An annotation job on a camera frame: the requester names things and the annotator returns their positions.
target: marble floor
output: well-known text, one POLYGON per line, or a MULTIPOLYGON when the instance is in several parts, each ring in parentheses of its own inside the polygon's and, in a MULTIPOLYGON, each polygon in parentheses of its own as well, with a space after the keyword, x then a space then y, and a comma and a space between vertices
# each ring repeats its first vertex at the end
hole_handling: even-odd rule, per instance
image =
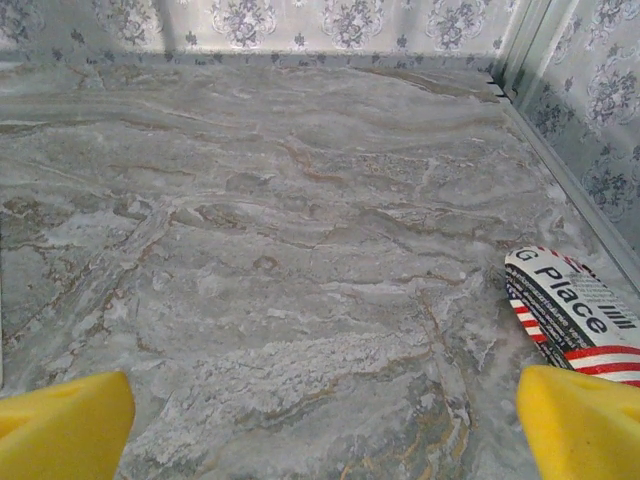
POLYGON ((4 68, 2 395, 126 371, 118 480, 536 478, 504 255, 630 290, 485 82, 4 68))

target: red and white striped packaging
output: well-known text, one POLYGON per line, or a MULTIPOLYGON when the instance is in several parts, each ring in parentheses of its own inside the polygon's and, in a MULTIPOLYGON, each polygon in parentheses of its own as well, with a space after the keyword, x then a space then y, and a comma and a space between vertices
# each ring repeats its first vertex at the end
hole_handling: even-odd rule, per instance
POLYGON ((544 247, 505 258, 509 301, 547 361, 640 387, 640 320, 586 265, 544 247))

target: yellow object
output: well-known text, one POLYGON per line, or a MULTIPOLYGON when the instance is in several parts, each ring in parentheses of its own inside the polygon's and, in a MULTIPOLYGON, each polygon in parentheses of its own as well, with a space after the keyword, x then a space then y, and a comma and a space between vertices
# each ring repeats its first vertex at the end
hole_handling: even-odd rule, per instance
POLYGON ((112 480, 134 413, 121 372, 0 400, 0 479, 112 480))
POLYGON ((640 388, 532 366, 517 410, 544 480, 640 479, 640 388))

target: baseboard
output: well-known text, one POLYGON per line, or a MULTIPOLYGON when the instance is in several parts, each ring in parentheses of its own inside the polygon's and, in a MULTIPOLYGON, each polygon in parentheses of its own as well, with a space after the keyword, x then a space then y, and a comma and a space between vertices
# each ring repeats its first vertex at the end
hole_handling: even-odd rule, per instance
POLYGON ((535 127, 510 103, 504 103, 505 112, 529 141, 557 182, 591 226, 620 271, 640 294, 640 259, 622 237, 618 229, 593 202, 578 179, 562 161, 535 127))

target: wallpaper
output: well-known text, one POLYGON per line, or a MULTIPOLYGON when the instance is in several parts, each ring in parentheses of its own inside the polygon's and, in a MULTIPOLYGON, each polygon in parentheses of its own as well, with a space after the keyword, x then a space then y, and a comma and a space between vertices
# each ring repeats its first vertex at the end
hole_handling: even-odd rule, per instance
POLYGON ((640 251, 640 2, 573 2, 526 115, 640 251))
POLYGON ((0 60, 488 69, 519 3, 0 0, 0 60))

